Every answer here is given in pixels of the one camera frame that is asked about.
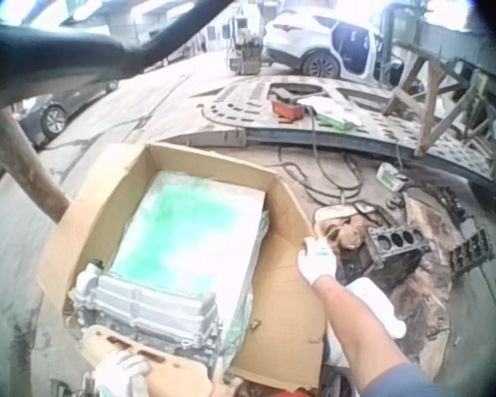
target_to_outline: perforated steel plate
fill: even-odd
[[[391,97],[389,91],[361,84],[305,76],[254,77],[225,87],[213,103],[203,108],[203,115],[218,124],[245,128],[247,136],[259,137],[262,141],[265,136],[267,141],[271,140],[270,138],[286,141],[285,132],[310,132],[310,117],[290,123],[272,112],[271,102],[267,97],[270,88],[279,87],[280,84],[309,84],[309,88],[321,89],[345,110],[360,117],[363,126],[350,132],[338,132],[330,125],[315,121],[320,144],[368,152],[376,152],[375,148],[382,148],[383,150],[378,152],[384,155],[393,155],[394,150],[398,149],[403,157],[413,158],[421,128],[420,122],[408,122],[393,116],[384,117],[379,112],[359,107],[352,98],[385,103]],[[312,139],[298,134],[289,134],[287,137],[295,143],[309,143]],[[424,157],[414,160],[424,161],[436,168],[451,165],[449,172],[496,185],[496,181],[492,181],[490,177],[490,168],[485,158],[447,134],[443,134]]]

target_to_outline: sleeve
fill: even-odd
[[[447,397],[412,364],[395,366],[373,380],[362,397]]]

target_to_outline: white suv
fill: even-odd
[[[338,19],[333,10],[296,7],[265,27],[266,57],[303,74],[376,85],[382,38],[374,29]],[[392,55],[389,81],[398,85],[404,63]]]

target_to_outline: metal platform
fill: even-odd
[[[415,157],[413,152],[421,128],[420,122],[409,122],[393,116],[384,117],[379,112],[359,106],[353,100],[361,98],[371,103],[386,103],[391,98],[391,93],[382,89],[305,76],[254,77],[226,86],[212,103],[203,107],[203,116],[210,122],[235,128],[238,141],[312,144],[310,117],[290,123],[279,119],[272,112],[267,99],[269,90],[283,84],[286,88],[307,85],[312,91],[319,90],[360,117],[363,126],[350,132],[338,132],[327,124],[315,121],[320,146],[391,156],[397,156],[398,151],[405,160],[446,170],[496,192],[496,180],[491,178],[485,157],[477,151],[444,134],[423,157]],[[239,131],[244,131],[242,135],[246,136],[239,139]],[[222,139],[231,138],[224,132]]]

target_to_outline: hand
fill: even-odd
[[[96,367],[95,389],[101,397],[148,397],[145,375],[149,371],[143,356],[112,352]]]
[[[314,284],[314,281],[323,275],[328,275],[334,279],[336,256],[327,245],[327,240],[325,238],[315,240],[312,237],[307,237],[305,245],[307,250],[301,250],[298,253],[298,267],[308,283]]]

